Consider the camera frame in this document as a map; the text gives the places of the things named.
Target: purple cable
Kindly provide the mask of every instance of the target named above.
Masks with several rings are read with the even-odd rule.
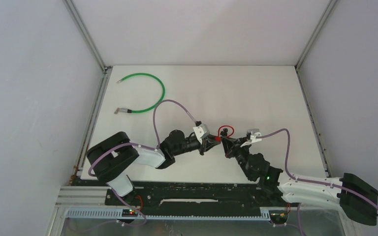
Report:
[[[196,123],[196,120],[195,118],[192,116],[192,114],[186,109],[186,107],[184,107],[182,104],[180,104],[179,102],[175,101],[175,100],[172,100],[172,99],[166,99],[166,100],[163,100],[159,103],[157,103],[156,107],[154,107],[154,111],[153,111],[153,126],[154,126],[154,132],[156,133],[156,138],[157,138],[157,147],[160,146],[160,138],[158,137],[158,132],[157,132],[157,128],[156,128],[156,110],[157,110],[157,107],[163,103],[163,102],[173,102],[175,104],[177,104],[178,106],[180,106],[183,110],[185,110],[186,114],[190,117],[190,119],[192,119],[193,122]]]
[[[104,221],[104,222],[102,222],[102,223],[100,223],[100,224],[97,224],[97,225],[92,226],[92,227],[90,227],[90,228],[88,228],[88,229],[85,229],[85,230],[75,230],[75,229],[73,229],[73,228],[71,227],[71,225],[70,225],[70,219],[67,218],[66,221],[67,221],[67,222],[66,222],[66,224],[67,224],[67,228],[68,228],[70,231],[72,231],[72,232],[74,232],[74,233],[77,233],[77,234],[81,234],[81,233],[85,233],[85,232],[88,232],[88,231],[94,230],[94,229],[96,229],[96,228],[98,228],[98,227],[100,227],[100,226],[102,226],[102,225],[106,225],[106,224],[116,223],[116,222],[117,222],[117,220],[108,220],[108,221]]]
[[[299,211],[299,209],[301,208],[301,204],[302,203],[298,205],[298,208],[296,209],[296,214],[298,214],[298,228],[299,228],[299,231],[301,232],[301,236],[305,236],[304,229],[302,228],[302,224],[301,224],[301,213]]]
[[[277,133],[280,133],[282,131],[285,131],[286,134],[287,134],[287,149],[286,149],[286,158],[284,160],[284,170],[286,171],[286,174],[289,177],[291,177],[292,179],[296,179],[295,176],[293,174],[291,174],[289,172],[289,170],[287,169],[287,159],[289,157],[289,149],[290,149],[290,133],[289,133],[289,130],[286,129],[286,128],[283,128],[283,129],[275,131],[275,132],[273,132],[271,134],[263,135],[263,136],[260,136],[260,137],[263,138],[263,139],[264,138],[268,138],[268,137],[273,136],[273,135],[275,135]],[[302,181],[302,182],[306,182],[306,183],[315,183],[315,184],[322,184],[322,185],[325,185],[325,186],[330,186],[330,183],[322,182],[322,181],[309,180],[309,179],[303,179],[303,178],[298,178],[297,180],[298,181]],[[344,190],[346,192],[349,192],[349,193],[352,193],[352,194],[356,195],[357,197],[365,200],[367,203],[369,203],[370,205],[372,205],[376,210],[378,210],[378,206],[374,202],[370,201],[370,199],[366,198],[365,196],[361,195],[360,193],[357,193],[356,191],[353,191],[353,190],[351,190],[349,188],[346,188],[346,187],[343,187],[343,186],[337,185],[337,184],[333,184],[333,187],[342,189],[342,190]]]
[[[90,176],[93,176],[95,177],[96,175],[92,174],[92,170],[95,168],[95,166],[103,159],[105,158],[107,155],[109,155],[111,152],[119,149],[119,148],[122,148],[122,147],[126,147],[126,146],[141,146],[142,148],[145,148],[145,149],[148,149],[148,150],[156,150],[154,147],[149,147],[149,146],[146,146],[146,145],[140,145],[140,144],[136,144],[136,143],[125,143],[125,144],[119,144],[119,145],[116,145],[115,147],[109,149],[108,151],[106,151],[104,154],[102,154],[100,157],[98,157],[98,159],[92,163],[91,167],[89,168],[88,170],[88,174]]]
[[[138,223],[138,224],[129,224],[129,223],[125,223],[125,222],[122,222],[122,221],[119,221],[119,220],[107,220],[107,221],[104,221],[100,224],[97,224],[95,226],[92,226],[88,229],[85,229],[85,230],[75,230],[71,227],[70,223],[67,222],[67,228],[72,231],[72,232],[75,232],[75,233],[78,233],[78,234],[81,234],[81,233],[85,233],[85,232],[88,232],[88,231],[91,231],[91,230],[94,230],[102,225],[106,225],[106,224],[110,224],[110,223],[121,223],[124,224],[124,225],[129,225],[129,226],[142,226],[144,225],[146,222],[147,222],[147,217],[146,215],[144,215],[142,212],[140,212],[139,209],[135,208],[135,207],[132,207],[130,206],[128,203],[126,203],[117,193],[117,191],[115,191],[114,189],[112,189],[112,192],[114,192],[115,196],[117,196],[117,198],[127,207],[129,207],[130,209],[133,209],[134,211],[138,212],[143,218],[144,218],[144,221],[142,223]]]
[[[142,212],[140,212],[139,209],[135,208],[135,207],[132,207],[130,206],[128,203],[126,203],[117,193],[117,191],[115,191],[114,189],[112,189],[112,192],[114,192],[115,196],[117,196],[117,198],[127,207],[133,209],[134,211],[138,212],[138,214],[140,214],[143,218],[144,218],[144,221],[142,223],[138,223],[138,224],[129,224],[129,223],[125,223],[125,222],[122,222],[123,224],[125,225],[129,225],[129,226],[142,226],[144,225],[146,222],[147,222],[147,217],[146,215],[144,215]]]

